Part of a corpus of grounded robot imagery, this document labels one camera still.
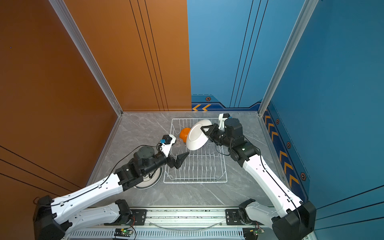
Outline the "plain white plate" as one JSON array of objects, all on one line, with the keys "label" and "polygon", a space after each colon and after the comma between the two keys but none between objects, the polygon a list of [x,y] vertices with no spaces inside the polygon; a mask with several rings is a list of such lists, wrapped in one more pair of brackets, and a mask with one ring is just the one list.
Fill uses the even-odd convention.
[{"label": "plain white plate", "polygon": [[196,151],[206,144],[209,138],[201,127],[207,127],[209,129],[211,125],[212,122],[210,120],[201,120],[193,125],[187,136],[186,146],[188,150]]}]

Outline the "dark green rimmed plate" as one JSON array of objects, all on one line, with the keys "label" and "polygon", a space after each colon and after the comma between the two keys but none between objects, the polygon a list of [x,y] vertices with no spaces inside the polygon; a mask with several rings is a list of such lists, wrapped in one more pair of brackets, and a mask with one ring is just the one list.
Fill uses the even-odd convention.
[{"label": "dark green rimmed plate", "polygon": [[143,181],[134,186],[134,188],[139,190],[145,190],[153,187],[160,180],[162,172],[163,168],[159,168],[153,173],[144,176]]}]

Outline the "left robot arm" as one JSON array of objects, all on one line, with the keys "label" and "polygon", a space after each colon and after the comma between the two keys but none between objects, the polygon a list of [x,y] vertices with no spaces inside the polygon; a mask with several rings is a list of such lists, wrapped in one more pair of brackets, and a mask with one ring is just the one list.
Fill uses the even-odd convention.
[{"label": "left robot arm", "polygon": [[65,196],[39,198],[33,216],[35,239],[60,240],[77,229],[104,223],[127,223],[131,210],[126,201],[118,200],[101,208],[92,208],[92,205],[137,186],[145,176],[164,165],[179,169],[189,153],[174,158],[170,150],[171,145],[138,146],[127,164],[104,179]]}]

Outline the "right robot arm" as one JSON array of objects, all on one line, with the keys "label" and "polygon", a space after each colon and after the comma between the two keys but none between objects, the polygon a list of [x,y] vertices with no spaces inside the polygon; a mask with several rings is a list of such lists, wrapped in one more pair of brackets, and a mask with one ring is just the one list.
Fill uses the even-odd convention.
[{"label": "right robot arm", "polygon": [[204,120],[198,132],[215,145],[227,147],[230,157],[254,178],[273,204],[269,208],[253,199],[240,204],[244,224],[262,223],[279,240],[302,240],[314,231],[315,206],[294,194],[269,168],[261,150],[243,134],[238,119],[226,116],[218,124]]}]

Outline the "orange bowl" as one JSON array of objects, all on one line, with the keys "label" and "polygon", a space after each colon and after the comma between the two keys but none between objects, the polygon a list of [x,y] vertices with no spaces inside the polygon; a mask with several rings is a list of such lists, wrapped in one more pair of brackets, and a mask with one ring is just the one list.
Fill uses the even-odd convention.
[{"label": "orange bowl", "polygon": [[186,143],[187,142],[187,139],[188,139],[188,135],[189,135],[189,132],[190,132],[190,128],[184,128],[181,130],[180,134],[179,134],[179,138],[184,142]]}]

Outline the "green circuit board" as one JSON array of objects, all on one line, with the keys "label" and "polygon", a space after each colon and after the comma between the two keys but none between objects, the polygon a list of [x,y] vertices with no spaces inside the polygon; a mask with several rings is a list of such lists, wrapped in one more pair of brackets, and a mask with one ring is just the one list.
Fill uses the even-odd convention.
[{"label": "green circuit board", "polygon": [[116,228],[114,233],[115,239],[127,239],[134,237],[134,230],[129,228]]}]

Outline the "right small circuit board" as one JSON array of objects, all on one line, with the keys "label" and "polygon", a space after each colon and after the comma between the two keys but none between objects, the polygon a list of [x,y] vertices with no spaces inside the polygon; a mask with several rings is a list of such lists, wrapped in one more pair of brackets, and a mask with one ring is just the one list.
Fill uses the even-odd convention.
[{"label": "right small circuit board", "polygon": [[243,236],[245,240],[257,240],[260,234],[264,234],[265,231],[260,228],[243,228]]}]

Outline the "aluminium front rail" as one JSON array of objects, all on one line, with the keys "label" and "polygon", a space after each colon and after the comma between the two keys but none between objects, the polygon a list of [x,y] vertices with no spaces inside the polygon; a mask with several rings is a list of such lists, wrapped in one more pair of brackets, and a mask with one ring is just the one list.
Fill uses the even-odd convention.
[{"label": "aluminium front rail", "polygon": [[[273,230],[265,226],[226,224],[225,210],[237,207],[144,207],[147,217],[144,226],[96,226],[78,229],[66,240],[244,240],[243,228],[265,231],[258,240],[277,239]],[[134,237],[115,239],[116,228],[134,230]]]}]

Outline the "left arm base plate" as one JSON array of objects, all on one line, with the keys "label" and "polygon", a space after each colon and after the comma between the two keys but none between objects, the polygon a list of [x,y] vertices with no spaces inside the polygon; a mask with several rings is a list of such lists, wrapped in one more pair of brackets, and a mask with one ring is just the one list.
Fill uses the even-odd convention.
[{"label": "left arm base plate", "polygon": [[134,209],[129,216],[123,215],[122,217],[118,217],[115,222],[105,224],[105,226],[144,226],[147,212],[146,209]]}]

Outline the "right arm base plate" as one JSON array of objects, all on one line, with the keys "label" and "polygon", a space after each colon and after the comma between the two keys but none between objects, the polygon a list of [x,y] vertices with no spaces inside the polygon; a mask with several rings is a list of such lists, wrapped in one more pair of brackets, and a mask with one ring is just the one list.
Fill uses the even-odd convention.
[{"label": "right arm base plate", "polygon": [[257,221],[246,220],[245,217],[241,216],[239,209],[226,209],[225,210],[226,224],[228,226],[237,226],[237,225],[252,225],[252,226],[262,226],[262,223]]}]

